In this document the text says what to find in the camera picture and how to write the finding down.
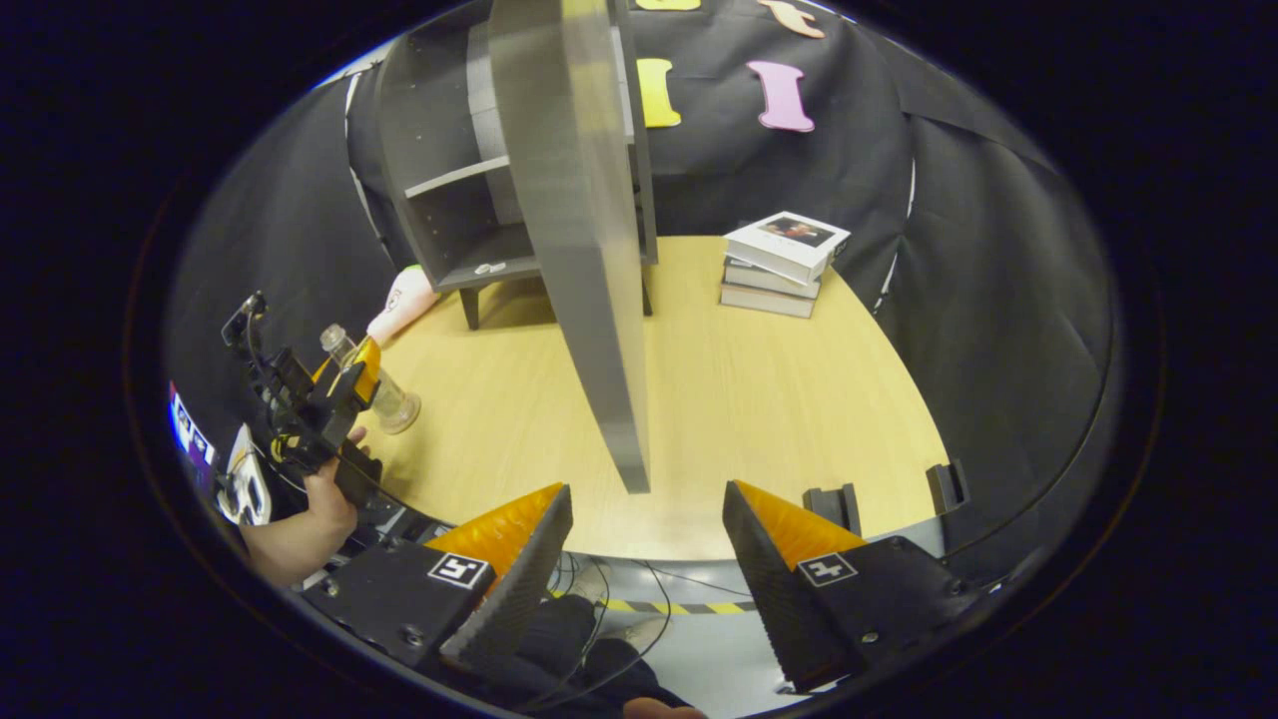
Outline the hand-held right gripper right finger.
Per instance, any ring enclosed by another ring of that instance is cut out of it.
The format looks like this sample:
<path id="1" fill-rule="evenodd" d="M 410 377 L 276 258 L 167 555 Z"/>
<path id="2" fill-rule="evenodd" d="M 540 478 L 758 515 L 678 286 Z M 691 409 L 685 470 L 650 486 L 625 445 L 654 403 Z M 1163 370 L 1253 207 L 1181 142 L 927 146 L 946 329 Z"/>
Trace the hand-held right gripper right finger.
<path id="1" fill-rule="evenodd" d="M 907 538 L 866 541 L 748 481 L 727 483 L 722 518 L 773 655 L 800 692 L 918 662 L 984 599 Z"/>

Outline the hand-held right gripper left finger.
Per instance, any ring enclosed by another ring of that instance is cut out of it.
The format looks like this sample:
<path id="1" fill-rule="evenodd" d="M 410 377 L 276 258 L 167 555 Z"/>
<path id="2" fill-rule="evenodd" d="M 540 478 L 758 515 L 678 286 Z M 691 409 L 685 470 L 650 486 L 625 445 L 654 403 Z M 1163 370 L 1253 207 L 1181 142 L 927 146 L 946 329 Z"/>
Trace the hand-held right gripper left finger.
<path id="1" fill-rule="evenodd" d="M 351 637 L 415 672 L 483 672 L 514 655 L 573 527 L 552 483 L 435 536 L 389 538 L 302 593 Z"/>

